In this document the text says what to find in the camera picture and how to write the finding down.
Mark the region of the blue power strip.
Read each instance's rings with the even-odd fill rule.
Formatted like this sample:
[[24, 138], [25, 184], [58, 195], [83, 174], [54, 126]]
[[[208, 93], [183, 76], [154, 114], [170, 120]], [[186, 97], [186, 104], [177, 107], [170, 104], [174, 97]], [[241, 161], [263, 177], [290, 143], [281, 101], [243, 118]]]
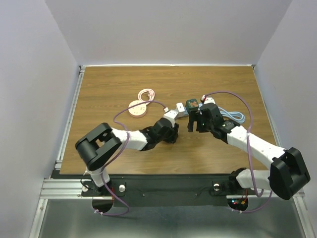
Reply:
[[187, 109], [185, 107], [176, 107], [176, 111], [178, 112], [178, 117], [186, 117], [189, 115]]

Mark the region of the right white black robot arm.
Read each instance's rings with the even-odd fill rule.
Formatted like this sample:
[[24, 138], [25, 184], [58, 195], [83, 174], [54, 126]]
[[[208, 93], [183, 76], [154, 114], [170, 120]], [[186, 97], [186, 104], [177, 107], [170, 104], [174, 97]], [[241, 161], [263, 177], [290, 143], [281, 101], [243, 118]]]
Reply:
[[233, 193], [247, 188], [270, 190], [289, 200], [311, 180], [298, 149], [284, 149], [249, 133], [236, 121], [224, 119], [214, 103], [189, 110], [188, 130], [210, 132], [216, 139], [245, 151], [249, 160], [255, 158], [266, 167], [264, 171], [251, 167], [234, 171], [228, 181], [228, 188]]

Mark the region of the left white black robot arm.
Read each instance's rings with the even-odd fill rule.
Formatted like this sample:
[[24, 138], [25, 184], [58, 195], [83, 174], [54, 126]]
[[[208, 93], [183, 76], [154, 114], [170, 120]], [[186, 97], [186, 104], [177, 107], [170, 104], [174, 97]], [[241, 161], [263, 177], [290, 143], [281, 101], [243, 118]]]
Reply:
[[148, 151], [162, 141], [175, 143], [178, 130], [179, 124], [167, 118], [137, 131], [118, 130], [103, 122], [79, 139], [75, 148], [91, 176], [93, 190], [98, 195], [106, 195], [110, 191], [110, 177], [106, 172], [110, 159], [116, 159], [124, 149]]

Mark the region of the dark green cube socket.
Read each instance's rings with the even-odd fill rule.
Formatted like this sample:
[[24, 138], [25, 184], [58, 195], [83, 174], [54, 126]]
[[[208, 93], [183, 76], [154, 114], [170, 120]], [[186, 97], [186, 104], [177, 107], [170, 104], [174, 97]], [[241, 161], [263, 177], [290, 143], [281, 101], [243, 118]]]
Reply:
[[196, 99], [189, 99], [186, 101], [185, 108], [188, 112], [192, 110], [197, 110], [198, 107], [199, 103]]

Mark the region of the white cube adapter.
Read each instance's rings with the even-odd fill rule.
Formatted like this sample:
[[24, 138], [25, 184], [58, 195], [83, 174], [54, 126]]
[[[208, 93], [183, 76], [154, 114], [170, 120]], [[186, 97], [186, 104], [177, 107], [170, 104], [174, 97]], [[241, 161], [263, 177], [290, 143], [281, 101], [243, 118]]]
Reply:
[[175, 109], [179, 114], [184, 114], [185, 113], [185, 108], [183, 106], [183, 103], [177, 103], [176, 104], [176, 109]]

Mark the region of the pink round power strip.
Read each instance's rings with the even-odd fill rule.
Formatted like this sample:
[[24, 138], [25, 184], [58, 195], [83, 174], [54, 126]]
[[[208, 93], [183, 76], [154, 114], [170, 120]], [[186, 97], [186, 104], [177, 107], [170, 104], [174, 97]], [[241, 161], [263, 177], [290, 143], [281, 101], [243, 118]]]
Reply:
[[139, 104], [141, 102], [142, 102], [141, 100], [135, 100], [129, 104], [128, 112], [132, 117], [141, 118], [146, 114], [148, 103], [142, 103], [140, 105], [136, 105], [136, 104]]

